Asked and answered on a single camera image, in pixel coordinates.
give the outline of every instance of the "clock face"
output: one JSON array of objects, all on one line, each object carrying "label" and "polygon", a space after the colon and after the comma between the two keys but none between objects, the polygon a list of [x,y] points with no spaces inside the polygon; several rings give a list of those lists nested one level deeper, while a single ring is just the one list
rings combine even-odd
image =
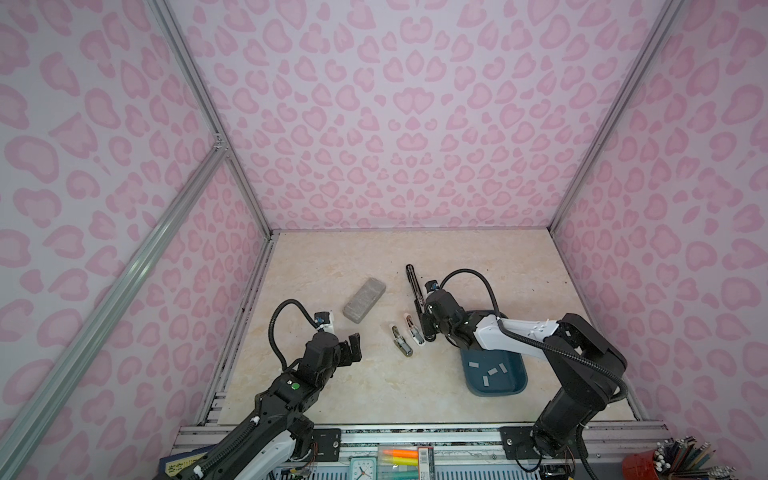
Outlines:
[{"label": "clock face", "polygon": [[353,458],[349,473],[351,476],[347,480],[376,480],[376,459]]}]

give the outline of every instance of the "pink leopard print wallpaper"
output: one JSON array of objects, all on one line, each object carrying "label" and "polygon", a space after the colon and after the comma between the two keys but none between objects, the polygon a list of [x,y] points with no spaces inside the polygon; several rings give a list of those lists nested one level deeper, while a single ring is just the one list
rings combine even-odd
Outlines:
[{"label": "pink leopard print wallpaper", "polygon": [[768,470],[765,2],[691,3],[556,241],[650,415]]},{"label": "pink leopard print wallpaper", "polygon": [[0,12],[2,436],[213,138],[141,0]]},{"label": "pink leopard print wallpaper", "polygon": [[222,165],[19,478],[152,478],[200,407],[260,247]]},{"label": "pink leopard print wallpaper", "polygon": [[173,3],[270,225],[548,225],[661,0]]}]

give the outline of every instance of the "metal vent grille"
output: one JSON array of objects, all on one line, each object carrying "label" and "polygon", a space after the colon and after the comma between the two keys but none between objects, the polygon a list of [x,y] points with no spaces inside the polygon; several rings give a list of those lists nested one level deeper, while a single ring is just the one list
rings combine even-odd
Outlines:
[{"label": "metal vent grille", "polygon": [[[280,478],[281,468],[276,468],[276,478]],[[310,475],[310,480],[347,480],[347,467],[318,466]],[[537,472],[523,472],[513,465],[437,465],[436,480],[541,480]]]}]

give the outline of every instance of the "red pen holder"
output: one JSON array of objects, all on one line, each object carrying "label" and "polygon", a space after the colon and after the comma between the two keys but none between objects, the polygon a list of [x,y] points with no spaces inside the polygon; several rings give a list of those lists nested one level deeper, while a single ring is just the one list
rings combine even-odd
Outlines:
[{"label": "red pen holder", "polygon": [[655,450],[629,455],[621,463],[624,480],[659,480],[654,465]]}]

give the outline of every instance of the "robotic arm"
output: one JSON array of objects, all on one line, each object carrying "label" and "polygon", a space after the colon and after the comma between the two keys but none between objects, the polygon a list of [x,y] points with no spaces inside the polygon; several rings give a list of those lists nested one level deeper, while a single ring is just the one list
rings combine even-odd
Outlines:
[{"label": "robotic arm", "polygon": [[[443,286],[457,273],[479,277],[491,296],[493,310],[465,311]],[[429,295],[421,315],[422,331],[433,341],[442,333],[461,349],[507,350],[547,360],[562,387],[547,404],[527,439],[541,457],[555,457],[575,437],[582,461],[586,451],[581,430],[608,403],[626,396],[621,375],[627,360],[581,316],[567,313],[556,322],[529,322],[505,318],[488,281],[478,272],[456,270],[442,284],[427,282]]]},{"label": "robotic arm", "polygon": [[[337,367],[359,362],[360,334],[340,342],[328,324],[307,342],[304,356],[285,369],[256,406],[224,440],[203,458],[173,478],[179,480],[261,479],[288,458],[304,458],[310,451],[314,424],[303,415],[311,407]],[[160,473],[154,480],[170,480]]]}]

